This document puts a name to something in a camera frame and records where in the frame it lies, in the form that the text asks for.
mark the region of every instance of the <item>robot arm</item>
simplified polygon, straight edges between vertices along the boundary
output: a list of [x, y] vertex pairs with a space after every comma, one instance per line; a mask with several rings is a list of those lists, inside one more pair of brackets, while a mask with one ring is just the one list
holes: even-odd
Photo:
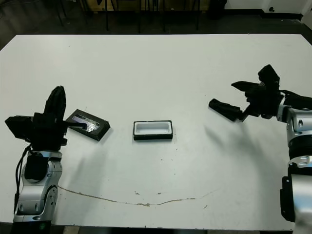
[[[63, 121], [65, 107], [65, 91], [58, 86], [51, 92], [43, 114], [9, 117], [5, 121], [16, 138], [30, 142], [16, 169], [12, 234], [49, 233], [62, 174], [62, 153], [59, 150], [67, 143], [64, 135], [69, 126], [87, 128], [84, 123]], [[27, 162], [22, 168], [26, 154]], [[20, 178], [23, 181], [21, 193]]]
[[245, 92], [249, 106], [239, 107], [212, 99], [209, 107], [231, 121], [244, 121], [248, 115], [262, 116], [287, 124], [290, 162], [288, 176], [280, 190], [281, 213], [295, 222], [294, 234], [312, 233], [312, 98], [279, 90], [279, 77], [267, 65], [259, 73], [259, 84], [239, 81], [232, 86]]

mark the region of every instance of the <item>white table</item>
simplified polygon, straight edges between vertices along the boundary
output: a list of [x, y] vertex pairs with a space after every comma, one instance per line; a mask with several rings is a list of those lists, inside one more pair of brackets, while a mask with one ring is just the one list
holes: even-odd
[[[78, 108], [112, 128], [100, 142], [68, 130], [54, 224], [292, 229], [279, 204], [286, 125], [233, 124], [207, 105], [246, 107], [231, 83], [258, 82], [269, 63], [282, 89], [312, 96], [311, 61], [300, 35], [16, 36], [0, 51], [0, 221], [13, 219], [27, 145], [4, 120], [42, 112], [63, 85], [66, 117]], [[133, 141], [136, 120], [172, 120], [172, 142]]]

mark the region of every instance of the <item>black box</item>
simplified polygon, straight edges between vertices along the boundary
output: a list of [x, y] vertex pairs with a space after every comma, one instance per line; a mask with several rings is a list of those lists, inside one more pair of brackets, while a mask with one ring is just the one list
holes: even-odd
[[69, 123], [86, 123], [88, 126], [86, 130], [81, 128], [70, 128], [98, 141], [102, 139], [111, 127], [108, 121], [78, 109], [75, 110], [66, 121]]

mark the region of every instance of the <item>crack on table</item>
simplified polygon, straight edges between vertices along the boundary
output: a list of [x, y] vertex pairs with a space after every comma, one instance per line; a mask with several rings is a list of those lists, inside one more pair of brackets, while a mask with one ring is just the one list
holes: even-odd
[[192, 197], [192, 198], [185, 198], [185, 199], [174, 199], [174, 200], [170, 200], [170, 201], [165, 201], [165, 202], [162, 202], [162, 203], [157, 203], [157, 204], [153, 204], [153, 203], [130, 203], [130, 202], [123, 202], [123, 201], [115, 201], [115, 200], [111, 200], [111, 199], [107, 199], [107, 198], [104, 198], [104, 197], [99, 197], [99, 196], [93, 196], [93, 195], [88, 195], [88, 194], [83, 194], [83, 193], [80, 193], [80, 192], [75, 192], [75, 191], [72, 191], [72, 190], [69, 190], [69, 189], [65, 189], [61, 186], [58, 185], [58, 187], [60, 189], [63, 189], [69, 193], [72, 193], [72, 194], [77, 194], [77, 195], [81, 195], [81, 196], [86, 196], [86, 197], [91, 197], [91, 198], [95, 198], [95, 199], [100, 199], [100, 200], [104, 200], [104, 201], [109, 201], [109, 202], [116, 202], [116, 203], [120, 203], [120, 204], [127, 204], [127, 205], [137, 205], [137, 206], [145, 206], [145, 207], [150, 207], [150, 206], [161, 206], [161, 205], [164, 205], [164, 204], [167, 204], [167, 203], [171, 203], [171, 202], [177, 202], [177, 201], [185, 201], [185, 200], [197, 200], [197, 199], [202, 199], [216, 191], [218, 191], [219, 189], [216, 189], [216, 190], [213, 190], [213, 191], [210, 191], [208, 193], [206, 193], [204, 196], [201, 196], [201, 197], [198, 197], [198, 198], [195, 198], [195, 197]]

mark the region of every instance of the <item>chair leg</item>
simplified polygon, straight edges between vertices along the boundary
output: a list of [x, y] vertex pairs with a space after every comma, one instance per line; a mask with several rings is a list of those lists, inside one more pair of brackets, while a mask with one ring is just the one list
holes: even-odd
[[165, 0], [162, 0], [162, 10], [164, 11], [163, 15], [163, 30], [166, 31], [166, 24], [165, 24], [165, 15], [166, 15], [166, 9], [165, 9]]
[[199, 14], [200, 14], [200, 0], [198, 1], [198, 5], [197, 5], [197, 22], [196, 22], [196, 30], [198, 30], [198, 26], [199, 26]]
[[142, 8], [142, 0], [139, 1], [139, 13], [138, 13], [138, 33], [141, 33], [141, 8]]
[[67, 18], [67, 15], [66, 15], [66, 12], [65, 12], [65, 8], [64, 8], [63, 1], [62, 1], [62, 0], [59, 0], [59, 2], [60, 2], [60, 5], [62, 6], [63, 14], [64, 14], [64, 16]]
[[194, 8], [195, 8], [195, 2], [196, 2], [196, 0], [193, 1], [192, 11], [193, 11]]
[[106, 31], [108, 31], [107, 0], [104, 0], [104, 1], [105, 1]]
[[57, 2], [56, 2], [56, 1], [53, 1], [53, 0], [52, 0], [52, 2], [54, 2], [54, 7], [55, 7], [55, 10], [56, 10], [56, 12], [57, 12], [57, 15], [58, 15], [58, 19], [59, 19], [59, 21], [60, 21], [60, 24], [64, 27], [63, 21], [62, 21], [62, 19], [61, 19], [60, 15], [59, 15], [59, 8], [58, 8], [58, 4], [57, 4]]
[[81, 0], [81, 1], [82, 1], [84, 12], [86, 13], [87, 11], [89, 11], [88, 4], [86, 3], [86, 0]]
[[112, 7], [113, 7], [113, 10], [115, 11], [115, 5], [114, 5], [113, 0], [111, 0], [111, 5], [112, 5]]
[[84, 21], [86, 22], [86, 24], [88, 24], [87, 17], [86, 17], [86, 10], [85, 10], [85, 8], [84, 8], [83, 0], [81, 0], [81, 2], [78, 1], [77, 3], [78, 3], [79, 6], [80, 6], [81, 12], [82, 12], [82, 14], [83, 14]]

